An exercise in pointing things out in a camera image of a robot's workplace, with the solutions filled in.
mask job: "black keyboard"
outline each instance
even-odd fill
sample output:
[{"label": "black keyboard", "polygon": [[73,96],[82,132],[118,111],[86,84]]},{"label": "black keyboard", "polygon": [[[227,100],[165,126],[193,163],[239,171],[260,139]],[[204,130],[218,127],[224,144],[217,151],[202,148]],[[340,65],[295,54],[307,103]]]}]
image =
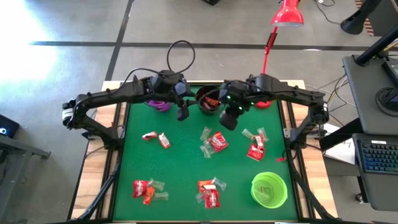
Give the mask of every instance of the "black keyboard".
[{"label": "black keyboard", "polygon": [[357,139],[357,150],[365,172],[398,174],[398,139]]}]

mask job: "green bowl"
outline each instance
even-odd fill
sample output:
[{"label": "green bowl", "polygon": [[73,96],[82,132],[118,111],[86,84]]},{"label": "green bowl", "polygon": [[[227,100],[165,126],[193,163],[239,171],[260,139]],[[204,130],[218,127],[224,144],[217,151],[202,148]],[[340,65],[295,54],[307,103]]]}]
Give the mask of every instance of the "green bowl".
[{"label": "green bowl", "polygon": [[279,208],[287,199],[287,187],[277,174],[262,172],[251,182],[251,196],[266,208]]}]

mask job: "floor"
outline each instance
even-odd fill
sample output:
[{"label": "floor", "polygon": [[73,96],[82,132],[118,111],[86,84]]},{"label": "floor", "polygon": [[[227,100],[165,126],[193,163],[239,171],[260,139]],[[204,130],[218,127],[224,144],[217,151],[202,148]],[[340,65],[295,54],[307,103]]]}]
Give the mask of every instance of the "floor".
[{"label": "floor", "polygon": [[[278,0],[221,0],[213,7],[201,0],[0,3],[0,55],[5,58],[0,113],[21,124],[17,139],[52,151],[47,161],[32,159],[9,219],[48,223],[67,218],[87,141],[81,131],[62,126],[63,102],[79,93],[99,91],[104,80],[123,80],[132,68],[167,68],[167,47],[179,39],[203,44],[198,45],[196,62],[184,73],[189,80],[257,75],[272,30],[269,21],[278,8]],[[335,6],[323,9],[330,20],[341,22],[356,5],[354,0],[336,0]],[[365,31],[344,33],[325,20],[312,0],[302,0],[300,10],[303,27],[278,31],[267,67],[267,74],[276,78],[305,80],[308,88],[322,86],[343,75],[342,57],[360,54],[378,39]],[[175,49],[171,64],[183,68],[190,57],[190,50]],[[333,86],[324,90],[332,91]],[[353,102],[348,86],[340,95]],[[336,100],[332,108],[340,104]],[[352,106],[332,114],[342,123],[358,116]],[[330,182],[340,218],[398,219],[396,212],[377,212],[356,203],[356,179],[330,177]]]}]

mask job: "lamp shade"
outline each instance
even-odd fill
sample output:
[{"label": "lamp shade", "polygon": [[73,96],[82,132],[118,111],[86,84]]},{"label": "lamp shade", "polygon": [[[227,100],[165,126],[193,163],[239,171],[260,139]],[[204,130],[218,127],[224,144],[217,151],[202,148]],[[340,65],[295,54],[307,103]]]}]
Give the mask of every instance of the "lamp shade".
[{"label": "lamp shade", "polygon": [[283,0],[279,11],[272,18],[272,26],[300,27],[304,25],[303,15],[297,8],[299,0]]}]

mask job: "green mat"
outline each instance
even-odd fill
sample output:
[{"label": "green mat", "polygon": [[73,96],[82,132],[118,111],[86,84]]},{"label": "green mat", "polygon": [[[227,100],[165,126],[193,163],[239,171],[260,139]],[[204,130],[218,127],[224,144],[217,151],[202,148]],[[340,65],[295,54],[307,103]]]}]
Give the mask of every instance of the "green mat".
[{"label": "green mat", "polygon": [[[281,123],[274,103],[267,110],[252,108],[238,119],[234,131],[219,123],[218,115],[205,116],[198,107],[189,108],[190,116],[177,121],[177,107],[160,113],[144,105],[131,105],[126,130],[126,142],[119,185],[114,207],[114,220],[153,221],[217,221],[217,220],[297,220],[292,184],[286,162],[276,162],[284,150]],[[229,146],[205,159],[199,146],[203,128],[212,134],[220,130]],[[246,153],[250,140],[241,134],[244,128],[252,133],[264,127],[269,141],[266,156],[261,162],[250,159]],[[171,146],[164,149],[158,139],[144,141],[141,136],[151,131],[164,132]],[[268,209],[253,200],[251,181],[260,172],[274,172],[287,185],[288,199],[277,209]],[[220,190],[220,208],[205,209],[198,203],[198,180],[217,177],[228,185]],[[169,201],[142,203],[143,198],[132,198],[133,180],[155,180],[166,183]]]}]

